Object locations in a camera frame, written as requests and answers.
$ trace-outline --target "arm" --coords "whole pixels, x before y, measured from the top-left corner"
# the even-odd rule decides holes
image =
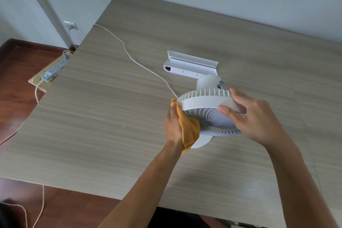
[[[298,147],[286,134],[268,102],[250,98],[238,89],[229,90],[234,100],[246,108],[246,115],[224,105],[217,109],[245,136],[266,148],[276,173],[286,226],[338,228]]]
[[[148,226],[182,154],[182,129],[176,106],[164,122],[166,145],[143,172],[131,190],[98,228],[145,228]]]

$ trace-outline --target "person's left arm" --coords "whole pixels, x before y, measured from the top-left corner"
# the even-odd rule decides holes
[[[98,228],[146,228],[183,150],[176,106],[164,122],[166,144]]]

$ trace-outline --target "fan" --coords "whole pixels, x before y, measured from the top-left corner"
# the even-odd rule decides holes
[[[188,117],[199,120],[199,139],[191,148],[206,145],[213,136],[241,133],[232,120],[216,110],[218,105],[227,105],[236,112],[243,113],[243,107],[237,104],[231,93],[222,86],[223,81],[220,77],[205,75],[198,79],[196,90],[187,92],[177,99]]]

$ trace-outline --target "fingernail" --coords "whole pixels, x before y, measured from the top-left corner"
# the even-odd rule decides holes
[[[217,111],[221,112],[221,113],[224,113],[225,111],[225,107],[224,105],[219,105],[217,108],[216,108]]]

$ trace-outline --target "wooden table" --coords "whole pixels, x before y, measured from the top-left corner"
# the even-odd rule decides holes
[[[268,100],[342,216],[342,46],[160,0],[112,0],[97,24],[178,95],[196,80],[166,72],[167,50],[218,61],[228,86]],[[94,26],[8,141],[0,175],[122,199],[165,143],[172,92]],[[181,157],[160,206],[285,227],[266,150],[216,137]]]

